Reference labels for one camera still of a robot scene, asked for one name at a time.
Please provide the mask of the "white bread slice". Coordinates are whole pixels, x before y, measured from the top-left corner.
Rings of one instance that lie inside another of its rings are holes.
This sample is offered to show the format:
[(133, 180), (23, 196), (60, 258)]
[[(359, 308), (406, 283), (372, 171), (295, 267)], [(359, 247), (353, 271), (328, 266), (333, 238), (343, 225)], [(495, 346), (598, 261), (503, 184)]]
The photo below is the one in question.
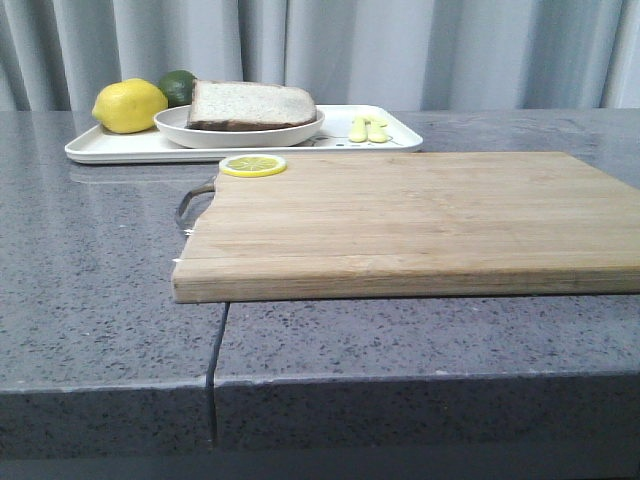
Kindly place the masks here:
[(206, 131), (262, 131), (297, 127), (317, 118), (300, 88), (238, 81), (196, 80), (187, 127)]

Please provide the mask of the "white round plate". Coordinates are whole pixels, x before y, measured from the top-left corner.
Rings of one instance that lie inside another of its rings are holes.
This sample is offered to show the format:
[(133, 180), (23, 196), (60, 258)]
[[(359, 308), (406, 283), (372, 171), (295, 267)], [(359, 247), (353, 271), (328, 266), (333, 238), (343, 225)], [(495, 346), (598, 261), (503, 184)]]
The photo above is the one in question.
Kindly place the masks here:
[(167, 109), (157, 113), (154, 122), (163, 136), (180, 146), (222, 149), (294, 146), (318, 133), (325, 119), (324, 112), (317, 109), (316, 120), (302, 126), (278, 130), (228, 132), (189, 129), (189, 113), (189, 106)]

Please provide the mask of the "white rectangular tray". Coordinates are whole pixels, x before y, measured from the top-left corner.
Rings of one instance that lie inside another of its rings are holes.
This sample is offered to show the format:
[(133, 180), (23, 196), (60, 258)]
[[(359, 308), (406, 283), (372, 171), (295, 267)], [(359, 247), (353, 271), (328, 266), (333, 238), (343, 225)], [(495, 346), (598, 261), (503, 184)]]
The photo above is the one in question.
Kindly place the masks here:
[[(391, 113), (372, 105), (320, 105), (324, 123), (319, 131), (304, 142), (287, 147), (260, 147), (260, 152), (276, 155), (311, 154), (316, 152), (357, 152), (388, 150), (416, 152), (422, 137)], [(349, 140), (353, 119), (358, 115), (372, 115), (385, 122), (389, 137), (385, 143)], [(219, 159), (254, 153), (254, 148), (186, 148), (170, 141), (153, 128), (134, 134), (115, 134), (97, 125), (65, 146), (68, 158), (89, 165), (215, 162)]]

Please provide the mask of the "wooden cutting board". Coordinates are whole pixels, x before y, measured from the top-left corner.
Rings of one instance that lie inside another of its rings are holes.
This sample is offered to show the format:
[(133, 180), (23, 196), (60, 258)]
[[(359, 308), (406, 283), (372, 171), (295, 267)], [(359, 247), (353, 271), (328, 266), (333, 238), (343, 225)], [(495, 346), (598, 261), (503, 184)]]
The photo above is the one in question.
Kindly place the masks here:
[(181, 303), (635, 293), (639, 192), (562, 152), (291, 155), (220, 174)]

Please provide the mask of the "lemon slice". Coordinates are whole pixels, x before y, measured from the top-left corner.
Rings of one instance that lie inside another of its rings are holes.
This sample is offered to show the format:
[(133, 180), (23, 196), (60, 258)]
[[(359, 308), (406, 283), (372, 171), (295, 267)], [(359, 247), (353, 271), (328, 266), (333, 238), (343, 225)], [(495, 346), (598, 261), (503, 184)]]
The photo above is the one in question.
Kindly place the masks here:
[(287, 166), (287, 161), (276, 155), (239, 155), (220, 161), (219, 171), (234, 177), (257, 178), (282, 173)]

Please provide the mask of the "pale yellow utensil left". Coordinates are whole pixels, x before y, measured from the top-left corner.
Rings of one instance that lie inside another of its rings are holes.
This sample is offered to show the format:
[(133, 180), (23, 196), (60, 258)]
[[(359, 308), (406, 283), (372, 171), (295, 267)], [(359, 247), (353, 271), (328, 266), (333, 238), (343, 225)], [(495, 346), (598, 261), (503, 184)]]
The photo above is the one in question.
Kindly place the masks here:
[(362, 143), (368, 140), (367, 122), (366, 116), (357, 115), (353, 118), (348, 134), (350, 142)]

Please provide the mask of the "pale yellow utensil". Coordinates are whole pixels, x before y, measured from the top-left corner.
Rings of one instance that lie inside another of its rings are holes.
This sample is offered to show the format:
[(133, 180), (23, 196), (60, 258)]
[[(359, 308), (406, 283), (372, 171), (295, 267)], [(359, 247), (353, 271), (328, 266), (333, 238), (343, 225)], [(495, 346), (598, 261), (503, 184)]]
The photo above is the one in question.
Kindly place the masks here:
[(367, 122), (366, 116), (357, 115), (353, 118), (348, 134), (350, 142), (362, 143), (368, 140)]
[(367, 140), (372, 143), (386, 143), (389, 141), (389, 135), (385, 128), (387, 122), (380, 117), (367, 116), (365, 118), (365, 130)]

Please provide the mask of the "pale yellow utensil right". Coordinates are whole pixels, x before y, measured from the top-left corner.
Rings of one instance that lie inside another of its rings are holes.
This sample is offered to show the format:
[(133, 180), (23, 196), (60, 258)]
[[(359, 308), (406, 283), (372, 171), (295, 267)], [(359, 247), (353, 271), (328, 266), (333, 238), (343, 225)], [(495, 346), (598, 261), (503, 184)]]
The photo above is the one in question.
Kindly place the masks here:
[(386, 143), (389, 141), (389, 135), (385, 128), (387, 122), (380, 117), (367, 116), (365, 118), (365, 130), (367, 140), (372, 143)]

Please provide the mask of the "green lime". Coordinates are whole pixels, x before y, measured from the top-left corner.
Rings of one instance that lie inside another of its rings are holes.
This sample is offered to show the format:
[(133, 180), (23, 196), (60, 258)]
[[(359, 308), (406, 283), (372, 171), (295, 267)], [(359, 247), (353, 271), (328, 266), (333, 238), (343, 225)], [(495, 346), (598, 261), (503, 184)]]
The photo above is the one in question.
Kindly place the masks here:
[(193, 84), (197, 77), (187, 70), (173, 70), (158, 81), (158, 88), (168, 100), (170, 108), (189, 105), (192, 101)]

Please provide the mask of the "yellow lemon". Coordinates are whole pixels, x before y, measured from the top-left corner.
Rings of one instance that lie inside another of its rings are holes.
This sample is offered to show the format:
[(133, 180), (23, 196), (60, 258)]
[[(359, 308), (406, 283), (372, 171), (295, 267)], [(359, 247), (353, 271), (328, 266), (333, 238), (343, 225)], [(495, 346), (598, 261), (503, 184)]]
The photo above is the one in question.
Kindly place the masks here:
[(168, 99), (151, 82), (131, 78), (104, 87), (96, 97), (92, 116), (117, 134), (152, 128), (154, 116), (168, 108)]

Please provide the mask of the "grey curtain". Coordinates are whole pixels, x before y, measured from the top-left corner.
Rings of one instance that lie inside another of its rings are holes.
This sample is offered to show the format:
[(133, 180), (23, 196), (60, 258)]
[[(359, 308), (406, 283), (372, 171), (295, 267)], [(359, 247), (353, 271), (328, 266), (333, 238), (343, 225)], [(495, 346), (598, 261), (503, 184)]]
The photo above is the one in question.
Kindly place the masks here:
[(287, 84), (391, 110), (635, 108), (635, 1), (5, 1), (1, 106), (89, 110), (106, 85)]

